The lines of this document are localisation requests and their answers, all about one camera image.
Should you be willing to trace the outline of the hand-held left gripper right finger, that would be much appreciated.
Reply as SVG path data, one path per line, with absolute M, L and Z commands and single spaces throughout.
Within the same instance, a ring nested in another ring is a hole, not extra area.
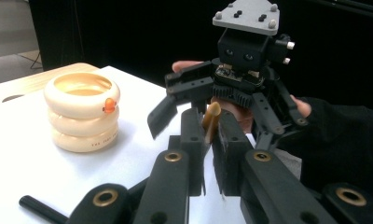
M 246 151 L 251 148 L 251 143 L 235 116 L 223 110 L 212 143 L 214 172 L 221 194 L 241 195 L 243 179 L 241 162 Z

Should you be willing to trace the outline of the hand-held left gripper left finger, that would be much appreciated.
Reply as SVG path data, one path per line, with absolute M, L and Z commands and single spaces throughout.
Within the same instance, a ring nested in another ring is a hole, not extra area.
M 197 108 L 189 108 L 181 115 L 181 149 L 189 157 L 189 195 L 201 196 L 205 193 L 204 159 L 208 145 Z

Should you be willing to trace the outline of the thin black orange brush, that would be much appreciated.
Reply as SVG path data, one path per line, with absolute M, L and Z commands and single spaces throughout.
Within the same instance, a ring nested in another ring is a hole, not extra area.
M 201 126 L 205 131 L 204 140 L 206 144 L 213 142 L 214 135 L 218 128 L 218 122 L 221 115 L 221 106 L 218 102 L 211 103 L 205 112 Z

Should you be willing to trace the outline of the cream ringed brush holder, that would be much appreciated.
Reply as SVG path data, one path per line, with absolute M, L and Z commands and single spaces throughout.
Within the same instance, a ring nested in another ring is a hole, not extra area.
M 117 137 L 120 90 L 109 77 L 63 74 L 51 79 L 43 93 L 57 147 L 86 153 L 108 146 Z

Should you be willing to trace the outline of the black makeup brush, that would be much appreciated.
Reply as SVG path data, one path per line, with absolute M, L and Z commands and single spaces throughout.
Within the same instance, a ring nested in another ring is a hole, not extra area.
M 30 212 L 42 217 L 51 224 L 66 224 L 68 217 L 53 208 L 41 203 L 30 195 L 24 195 L 19 199 L 19 205 Z

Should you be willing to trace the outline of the black curtain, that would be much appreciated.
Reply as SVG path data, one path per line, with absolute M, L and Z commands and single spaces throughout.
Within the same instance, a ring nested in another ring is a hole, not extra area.
M 214 14 L 233 0 L 28 0 L 43 66 L 114 66 L 163 84 L 178 60 L 217 55 Z M 373 0 L 270 0 L 296 46 L 276 64 L 288 90 L 373 108 Z

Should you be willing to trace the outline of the white table mat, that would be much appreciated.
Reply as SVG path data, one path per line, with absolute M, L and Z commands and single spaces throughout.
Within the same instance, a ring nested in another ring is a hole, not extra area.
M 68 152 L 53 144 L 42 91 L 0 84 L 0 224 L 47 224 L 20 207 L 24 195 L 70 215 L 99 185 L 134 186 L 149 176 L 169 137 L 180 132 L 179 117 L 157 138 L 148 129 L 147 115 L 165 96 L 161 86 L 111 66 L 100 72 L 120 88 L 119 131 L 110 146 L 91 153 Z

